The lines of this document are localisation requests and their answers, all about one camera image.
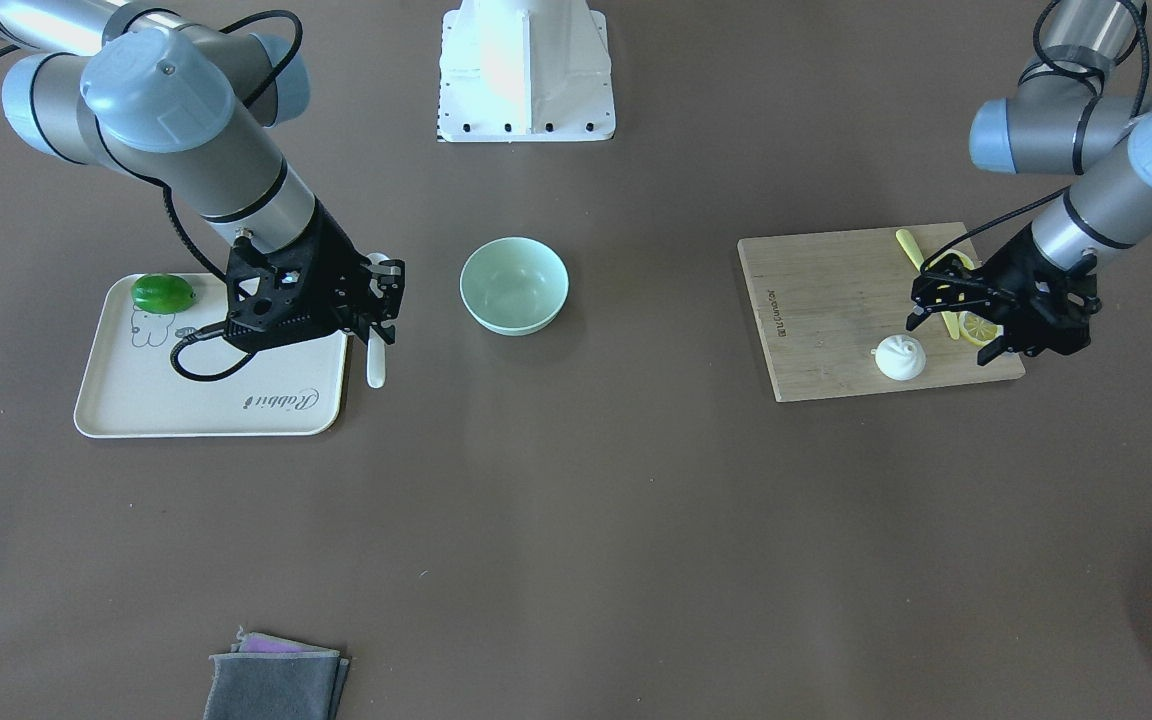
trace green lime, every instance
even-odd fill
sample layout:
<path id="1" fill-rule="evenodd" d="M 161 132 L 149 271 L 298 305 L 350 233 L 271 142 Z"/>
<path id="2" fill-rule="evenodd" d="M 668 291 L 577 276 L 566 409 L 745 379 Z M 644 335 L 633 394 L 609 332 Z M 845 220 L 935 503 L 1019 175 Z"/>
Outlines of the green lime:
<path id="1" fill-rule="evenodd" d="M 180 313 L 192 305 L 194 300 L 194 288 L 177 275 L 141 275 L 132 283 L 132 304 L 146 313 Z"/>

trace light green bowl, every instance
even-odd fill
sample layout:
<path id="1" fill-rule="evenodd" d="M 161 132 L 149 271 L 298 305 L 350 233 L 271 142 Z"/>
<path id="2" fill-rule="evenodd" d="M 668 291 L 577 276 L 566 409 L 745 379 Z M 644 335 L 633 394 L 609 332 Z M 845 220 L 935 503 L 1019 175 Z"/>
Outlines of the light green bowl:
<path id="1" fill-rule="evenodd" d="M 567 301 L 567 266 L 530 237 L 493 240 L 465 260 L 461 300 L 484 328 L 524 336 L 548 325 Z"/>

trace folded gray cloth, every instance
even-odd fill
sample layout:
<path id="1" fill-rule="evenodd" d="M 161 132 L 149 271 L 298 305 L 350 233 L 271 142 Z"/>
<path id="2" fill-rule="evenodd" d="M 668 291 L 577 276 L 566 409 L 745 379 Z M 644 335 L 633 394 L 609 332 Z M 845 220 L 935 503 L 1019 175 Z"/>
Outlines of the folded gray cloth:
<path id="1" fill-rule="evenodd" d="M 339 651 L 241 628 L 230 652 L 211 661 L 204 720 L 333 720 L 349 670 Z"/>

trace cutting board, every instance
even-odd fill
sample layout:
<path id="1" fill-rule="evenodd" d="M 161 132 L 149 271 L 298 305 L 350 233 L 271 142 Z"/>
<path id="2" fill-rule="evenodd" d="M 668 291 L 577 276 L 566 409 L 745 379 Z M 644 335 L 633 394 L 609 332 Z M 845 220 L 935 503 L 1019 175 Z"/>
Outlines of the cutting board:
<path id="1" fill-rule="evenodd" d="M 750 305 L 778 402 L 872 395 L 970 382 L 1015 381 L 1020 357 L 975 364 L 977 346 L 950 340 L 940 318 L 914 333 L 927 369 L 912 381 L 892 381 L 870 350 L 905 333 L 914 264 L 896 242 L 900 228 L 755 237 L 737 243 Z M 963 223 L 905 225 L 924 255 L 967 232 Z M 957 250 L 978 259 L 970 241 Z"/>

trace yellow knife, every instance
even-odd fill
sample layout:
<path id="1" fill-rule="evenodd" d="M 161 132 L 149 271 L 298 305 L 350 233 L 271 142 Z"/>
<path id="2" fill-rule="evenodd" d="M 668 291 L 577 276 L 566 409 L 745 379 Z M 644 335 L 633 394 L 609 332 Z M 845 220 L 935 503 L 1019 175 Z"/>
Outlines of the yellow knife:
<path id="1" fill-rule="evenodd" d="M 896 232 L 896 242 L 900 243 L 901 250 L 905 251 L 905 258 L 914 264 L 916 270 L 923 270 L 923 251 L 918 249 L 918 243 L 914 242 L 914 235 L 905 228 L 899 229 Z M 956 316 L 950 313 L 940 313 L 941 319 L 945 320 L 945 327 L 950 332 L 950 338 L 958 340 L 958 320 Z"/>

